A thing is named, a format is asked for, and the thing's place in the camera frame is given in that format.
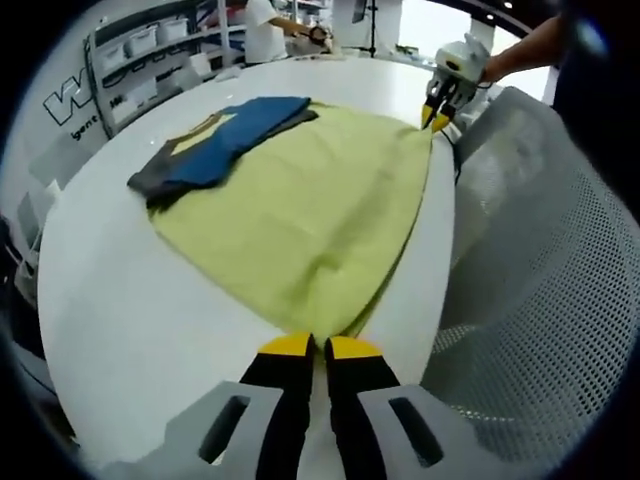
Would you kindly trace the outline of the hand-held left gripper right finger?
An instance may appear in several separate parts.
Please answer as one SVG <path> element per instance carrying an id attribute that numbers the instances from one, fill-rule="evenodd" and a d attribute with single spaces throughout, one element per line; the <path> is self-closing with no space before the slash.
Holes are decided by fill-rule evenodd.
<path id="1" fill-rule="evenodd" d="M 381 351 L 325 343 L 331 428 L 348 479 L 486 479 L 473 427 L 418 385 L 402 385 Z"/>

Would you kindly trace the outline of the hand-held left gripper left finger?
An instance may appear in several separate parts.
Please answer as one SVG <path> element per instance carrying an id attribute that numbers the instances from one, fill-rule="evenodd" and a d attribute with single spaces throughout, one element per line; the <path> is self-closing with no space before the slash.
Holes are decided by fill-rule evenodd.
<path id="1" fill-rule="evenodd" d="M 169 420 L 159 447 L 104 467 L 101 479 L 294 479 L 310 424 L 312 334 L 262 346 L 236 382 L 222 381 Z"/>

